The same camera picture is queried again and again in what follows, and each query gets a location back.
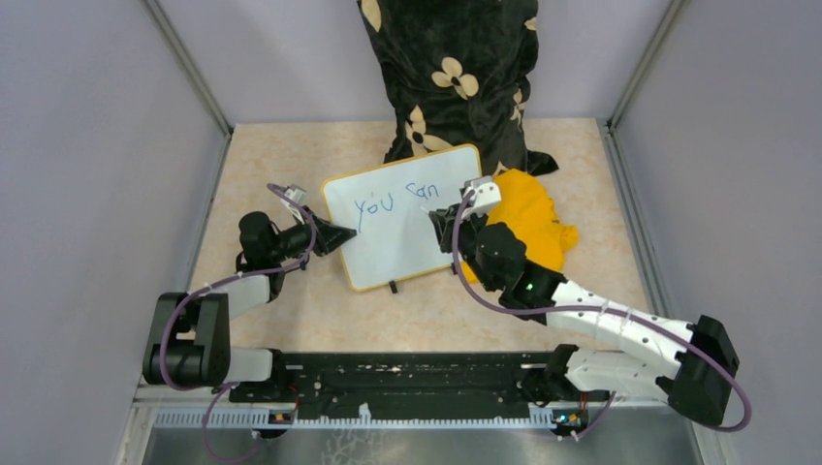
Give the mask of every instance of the metal frame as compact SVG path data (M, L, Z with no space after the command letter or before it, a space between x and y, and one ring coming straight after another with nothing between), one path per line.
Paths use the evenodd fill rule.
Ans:
M643 214L642 205L631 178L630 164L628 163L629 154L625 152L619 139L619 123L622 122L625 113L630 110L634 98L642 89L642 85L645 83L653 64L661 53L665 40L689 3L689 0L671 1L637 68L628 81L628 85L619 98L614 113L607 120L597 121L605 145L608 165L614 179L619 205L625 218L625 225L628 228L628 237L631 241L637 267L640 270L640 278L643 282L648 305L658 315L666 318L676 318L677 315L674 314L673 309L675 307L670 304L664 277L659 267L659 260L656 257L648 233L648 221ZM693 433L691 439L694 448L702 457L704 463L731 465L739 463L734 448L728 440L728 435L719 434L695 423L692 424L691 431Z
M181 71L186 75L192 89L197 94L204 109L208 112L214 120L217 127L224 134L225 140L222 150L222 160L220 166L215 174L214 188L210 197L210 202L205 207L204 221L202 224L200 238L197 242L196 249L190 255L191 273L194 270L197 254L199 253L199 246L202 244L206 224L208 221L211 203L216 194L217 185L219 183L220 173L223 170L228 148L231 143L232 133L234 128L231 127L226 119L222 109L217 104L216 99L211 93L208 85L198 70L194 60L188 53L183 42L174 31L168 16L157 0L141 0L145 6L150 17L158 28L166 42L170 52L174 55L174 59L180 66ZM630 164L628 163L629 156L622 149L619 140L619 123L622 121L625 113L630 109L634 97L641 90L649 70L654 61L659 56L660 50L664 45L665 39L669 32L677 23L684 7L687 6L689 0L672 0L669 7L663 16L659 26L657 27L648 47L646 48L640 62L637 65L631 79L625 87L615 109L610 118L607 120L598 120L600 135L605 146L606 157L608 159L609 167L611 169L612 178L615 183L617 198L625 219L625 224L628 229L628 235L631 240L631 245L634 251L634 256L640 270L643 287L648 299L649 306L660 316L666 318L674 318L672 315L672 306L670 305L669 297L666 293L664 277L662 276L658 259L653 248L652 240L648 234L648 223L643 215L642 205L638 199L637 193L634 189L632 181ZM120 450L116 456L115 463L118 465L139 464L142 463L146 447L148 445L148 438L150 436L153 424L157 418L158 413L162 408L166 407L188 407L188 408L205 408L210 401L212 394L208 389L198 389L196 392L186 392L184 397L180 397L178 392L170 391L164 387L139 387L135 402L132 405L131 413L123 433L123 440L120 445ZM247 410L249 406L271 407L279 408L279 404L243 404L234 405L229 403L227 398L221 399L217 404L221 408L231 409L237 407L239 409ZM648 406L648 401L644 400L627 400L621 401L616 406L624 408L636 408ZM653 402L653 405L662 406L661 403ZM738 463L736 460L733 448L730 443L713 431L706 428L694 425L693 435L690 438L694 444L694 448L703 459L704 463Z
M208 112L214 120L214 123L220 128L220 131L222 131L225 136L230 136L234 132L234 128L229 124L223 110L217 104L217 100L211 93L211 89L208 88L206 80L191 58L191 54L174 30L174 26L169 20L169 16L166 15L166 11L157 0L140 0L140 3L145 7L148 15L151 16L151 20L154 22L154 25L157 26L157 30L166 42L166 46L168 46L169 51L174 56L174 60L177 62L177 65L179 65L180 70L185 74L188 82L191 84L192 90L194 90L197 98L200 99L200 102L203 104L205 111Z

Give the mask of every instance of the blue handwriting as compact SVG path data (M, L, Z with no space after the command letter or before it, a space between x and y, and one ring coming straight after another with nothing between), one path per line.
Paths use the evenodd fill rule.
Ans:
M405 190L411 193L414 197L418 197L420 199L428 200L434 197L439 197L439 191L437 191L436 186L433 184L422 184L420 187L417 187L417 183L409 182L405 185ZM364 218L370 215L376 215L380 211L394 210L394 196L389 192L382 198L377 199L374 197L374 193L371 192L370 199L366 199L364 201L354 200L354 206L360 212L360 217L357 220L357 231L362 233Z

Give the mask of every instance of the yellow cloth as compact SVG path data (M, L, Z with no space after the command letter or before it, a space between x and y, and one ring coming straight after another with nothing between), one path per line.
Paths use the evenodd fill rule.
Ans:
M494 179L502 201L489 213L488 224L505 223L517 239L525 243L529 260L554 271L561 271L564 253L577 245L576 226L559 222L553 200L537 178L520 170L507 170ZM462 271L469 283L477 277L467 264Z

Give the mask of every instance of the white plastic bracket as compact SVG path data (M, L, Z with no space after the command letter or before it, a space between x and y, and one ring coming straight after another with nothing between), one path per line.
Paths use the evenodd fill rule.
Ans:
M624 352L579 349L568 359L565 378L583 392L609 390L620 395L667 402L668 394L656 385L660 373Z
M292 184L286 188L283 194L288 199L294 201L294 203L296 203L297 205L305 205L305 190L302 189L300 186ZM291 214L294 215L294 217L297 219L297 221L300 222L300 224L305 224L305 218L302 218L302 213L297 208L294 208L290 203L283 201L282 199L280 199L280 202L282 202L282 204L285 205L285 207L288 208L289 211L291 211Z
M274 354L268 349L231 348L229 372L223 383L265 381L271 376Z
M493 182L491 176L483 176L477 179L465 181L465 192L473 192L471 201L462 213L463 220L472 214L479 216L487 215L495 206L502 202L502 194L499 186Z
M252 308L263 305L270 297L269 278L264 275L238 279L207 294L229 295L229 320L242 315Z
M550 313L546 316L549 325L568 328L606 342L646 363L661 376L672 380L677 377L680 371L677 353L686 352L686 349L658 332L638 324L637 321L644 320L662 326L685 341L690 341L693 333L687 328L688 322L668 320L615 303L589 292L570 280L556 288L552 300L556 302L557 307L590 305L603 310ZM605 313L604 309L608 307L626 312L629 317L622 318Z

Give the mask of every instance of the black mounting rail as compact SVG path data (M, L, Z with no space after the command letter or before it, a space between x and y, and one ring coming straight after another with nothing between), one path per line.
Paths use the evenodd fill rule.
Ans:
M554 352L436 354L283 354L271 378L242 383L232 402L294 402L300 418L526 419L528 403L579 401L564 379L574 346ZM604 390L588 401L605 401Z

